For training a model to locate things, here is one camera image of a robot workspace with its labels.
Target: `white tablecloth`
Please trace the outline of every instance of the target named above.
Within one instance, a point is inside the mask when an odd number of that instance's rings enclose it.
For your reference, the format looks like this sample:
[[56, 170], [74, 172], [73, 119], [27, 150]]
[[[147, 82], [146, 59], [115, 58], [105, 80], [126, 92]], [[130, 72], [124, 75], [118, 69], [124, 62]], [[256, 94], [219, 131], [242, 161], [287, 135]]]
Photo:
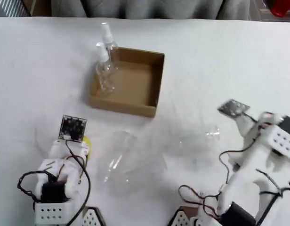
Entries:
[[[165, 53], [153, 120], [85, 104], [102, 21], [110, 22], [120, 46]], [[143, 128], [160, 129], [161, 140], [170, 140], [167, 128], [174, 121], [189, 131], [190, 121], [202, 120], [218, 125], [221, 148], [237, 149], [242, 139], [235, 123], [216, 110], [229, 98], [257, 112], [290, 116], [289, 23], [0, 18], [0, 225], [33, 225], [32, 201], [16, 185], [24, 172], [36, 170], [43, 160], [39, 144], [49, 147], [46, 136], [58, 133], [46, 122], [61, 120], [63, 113], [85, 117], [86, 135], [96, 144], [101, 134]], [[180, 184], [217, 192], [225, 178], [217, 161], [220, 150], [194, 153], [198, 161], [192, 167], [166, 156], [168, 170], [157, 189], [120, 198], [95, 184], [99, 149], [100, 145], [93, 147], [88, 165], [93, 182], [88, 205], [100, 208], [108, 226], [166, 225], [182, 204], [177, 194]], [[33, 189], [35, 178], [24, 186]], [[245, 189], [240, 200], [246, 200], [247, 210], [255, 214], [257, 201], [246, 196], [251, 192]], [[274, 225], [290, 225], [287, 194], [284, 203]]]

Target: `white bracket with holes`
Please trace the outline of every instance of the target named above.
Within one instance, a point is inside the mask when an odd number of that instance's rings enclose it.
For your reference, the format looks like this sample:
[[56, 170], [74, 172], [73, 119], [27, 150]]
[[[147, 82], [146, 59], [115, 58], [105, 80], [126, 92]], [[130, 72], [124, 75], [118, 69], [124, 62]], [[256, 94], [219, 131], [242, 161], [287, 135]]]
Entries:
[[73, 217], [74, 202], [64, 203], [36, 203], [36, 225], [61, 225], [68, 223]]
[[103, 226], [103, 225], [100, 224], [96, 212], [94, 210], [89, 209], [83, 217], [82, 226]]
[[191, 226], [190, 221], [183, 211], [177, 212], [171, 226]]
[[265, 133], [267, 133], [267, 143], [290, 159], [290, 134], [279, 126], [271, 126], [265, 130]]

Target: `plastic bottle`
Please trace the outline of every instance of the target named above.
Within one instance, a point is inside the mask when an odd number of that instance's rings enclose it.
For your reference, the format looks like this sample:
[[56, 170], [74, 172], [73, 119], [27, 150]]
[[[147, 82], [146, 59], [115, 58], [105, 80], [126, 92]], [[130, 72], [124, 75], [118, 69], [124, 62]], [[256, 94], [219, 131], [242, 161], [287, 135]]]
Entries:
[[100, 88], [104, 95], [108, 95], [114, 91], [113, 83], [110, 80], [111, 74], [114, 72], [108, 52], [102, 42], [97, 43], [98, 62], [96, 65], [96, 73], [99, 78]]
[[117, 70], [119, 68], [119, 47], [117, 43], [113, 40], [113, 35], [108, 23], [102, 23], [102, 39], [107, 49], [108, 55], [111, 59], [111, 62], [114, 66], [114, 69]]

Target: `circuit board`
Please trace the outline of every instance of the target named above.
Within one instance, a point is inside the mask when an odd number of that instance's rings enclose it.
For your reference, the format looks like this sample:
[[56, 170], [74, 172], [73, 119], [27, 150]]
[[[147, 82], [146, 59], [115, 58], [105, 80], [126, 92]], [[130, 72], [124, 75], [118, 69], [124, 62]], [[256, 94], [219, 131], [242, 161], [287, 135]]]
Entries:
[[224, 103], [222, 106], [218, 108], [218, 110], [222, 113], [225, 114], [226, 116], [229, 116], [231, 118], [237, 118], [240, 116], [242, 113], [246, 112], [249, 110], [249, 106], [238, 102], [236, 100], [229, 100], [226, 103]]
[[83, 141], [86, 124], [86, 119], [64, 115], [58, 138], [64, 140], [64, 137], [67, 136], [70, 137], [69, 140], [81, 143]]

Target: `yellow object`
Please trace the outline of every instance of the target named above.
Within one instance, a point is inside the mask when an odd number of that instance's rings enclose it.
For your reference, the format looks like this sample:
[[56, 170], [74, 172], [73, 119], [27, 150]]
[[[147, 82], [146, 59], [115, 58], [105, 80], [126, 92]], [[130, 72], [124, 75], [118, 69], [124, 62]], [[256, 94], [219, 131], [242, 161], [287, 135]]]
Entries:
[[89, 146], [89, 154], [88, 154], [88, 160], [89, 160], [90, 154], [92, 152], [92, 144], [90, 143], [90, 140], [87, 136], [84, 136], [83, 142], [85, 142]]

